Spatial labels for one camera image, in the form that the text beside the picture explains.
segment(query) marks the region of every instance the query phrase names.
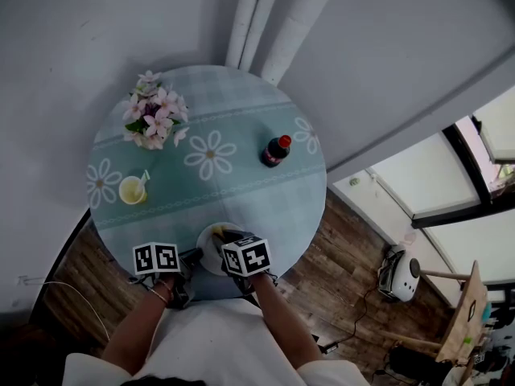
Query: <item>daisy pattern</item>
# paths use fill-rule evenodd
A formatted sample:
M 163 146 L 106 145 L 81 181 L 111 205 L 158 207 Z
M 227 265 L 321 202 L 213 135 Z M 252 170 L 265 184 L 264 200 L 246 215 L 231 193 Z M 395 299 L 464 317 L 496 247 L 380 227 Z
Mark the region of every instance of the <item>daisy pattern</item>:
M 301 117 L 295 118 L 295 124 L 301 129 L 301 131 L 295 132 L 293 139 L 296 142 L 307 141 L 307 152 L 309 154 L 315 154 L 318 151 L 320 145 L 319 138 L 315 134 L 315 131 L 311 125 Z
M 116 201 L 116 193 L 109 187 L 122 180 L 122 173 L 114 171 L 109 173 L 111 168 L 111 161 L 108 158 L 104 158 L 98 170 L 91 165 L 88 165 L 86 170 L 86 191 L 89 195 L 89 206 L 92 209 L 96 209 L 100 205 L 102 196 L 107 203 L 114 203 Z
M 220 145 L 221 139 L 222 136 L 218 130 L 213 130 L 208 135 L 207 144 L 199 136 L 192 136 L 190 138 L 190 145 L 198 151 L 186 156 L 184 164 L 186 166 L 200 165 L 199 177 L 204 181 L 212 177 L 214 167 L 224 175 L 228 175 L 233 171 L 233 165 L 224 157 L 236 153 L 236 145 L 233 143 Z

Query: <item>wooden floor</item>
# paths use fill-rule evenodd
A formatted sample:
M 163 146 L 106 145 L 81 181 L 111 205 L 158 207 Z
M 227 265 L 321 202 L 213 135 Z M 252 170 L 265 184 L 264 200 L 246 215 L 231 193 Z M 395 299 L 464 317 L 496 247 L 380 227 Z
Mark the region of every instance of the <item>wooden floor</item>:
M 409 303 L 389 303 L 375 289 L 377 269 L 385 242 L 336 196 L 328 191 L 319 230 L 297 264 L 280 280 L 278 288 L 319 336 L 319 344 L 356 335 L 340 344 L 328 359 L 354 362 L 371 381 L 385 367 L 391 340 L 380 329 L 420 339 L 439 341 L 451 311 L 436 292 L 420 281 Z M 101 316 L 109 333 L 142 297 L 144 289 L 127 283 L 122 270 L 103 246 L 90 220 L 61 261 L 54 280 L 76 287 Z M 33 323 L 67 343 L 69 351 L 99 355 L 105 333 L 88 305 L 72 289 L 50 285 L 37 305 Z M 374 376 L 374 385 L 402 384 L 389 376 Z

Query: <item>person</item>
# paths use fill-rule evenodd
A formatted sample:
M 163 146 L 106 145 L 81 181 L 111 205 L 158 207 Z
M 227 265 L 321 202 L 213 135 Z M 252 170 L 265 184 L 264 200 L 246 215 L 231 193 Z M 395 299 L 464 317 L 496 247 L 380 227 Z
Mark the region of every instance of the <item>person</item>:
M 71 354 L 63 386 L 365 386 L 355 364 L 323 360 L 299 316 L 267 274 L 245 299 L 165 309 L 174 275 L 157 281 L 114 331 L 101 359 Z

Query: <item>round table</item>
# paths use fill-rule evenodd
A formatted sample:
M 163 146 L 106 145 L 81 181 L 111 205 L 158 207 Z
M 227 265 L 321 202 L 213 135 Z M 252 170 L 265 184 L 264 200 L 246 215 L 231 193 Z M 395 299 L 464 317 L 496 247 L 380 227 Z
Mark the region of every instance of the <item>round table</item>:
M 231 222 L 269 241 L 271 273 L 281 276 L 304 253 L 323 214 L 326 170 L 307 119 L 279 89 L 249 73 L 221 66 L 165 72 L 189 113 L 187 137 L 175 148 L 146 150 L 123 138 L 121 102 L 95 137 L 87 169 L 91 214 L 105 246 L 129 273 L 132 248 L 146 242 L 195 248 L 199 233 Z M 269 168 L 260 154 L 272 138 L 288 134 L 290 155 Z M 150 173 L 144 203 L 127 205 L 118 184 Z M 229 277 L 194 270 L 196 298 L 234 298 Z

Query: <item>pipe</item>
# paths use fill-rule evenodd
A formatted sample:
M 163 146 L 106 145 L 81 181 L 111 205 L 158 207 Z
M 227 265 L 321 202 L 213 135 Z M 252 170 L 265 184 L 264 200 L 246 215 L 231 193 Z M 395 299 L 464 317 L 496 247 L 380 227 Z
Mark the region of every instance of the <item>pipe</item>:
M 328 0 L 294 0 L 263 64 L 261 77 L 277 85 Z
M 259 40 L 265 30 L 266 22 L 272 11 L 275 0 L 257 0 L 256 10 L 250 23 L 249 34 L 245 41 L 245 48 L 241 56 L 240 69 L 247 72 L 250 70 L 252 60 L 258 49 Z
M 236 15 L 234 16 L 233 30 L 229 40 L 229 49 L 225 65 L 238 68 L 241 60 L 241 53 L 245 46 L 245 40 L 249 33 L 250 21 L 258 0 L 238 0 Z

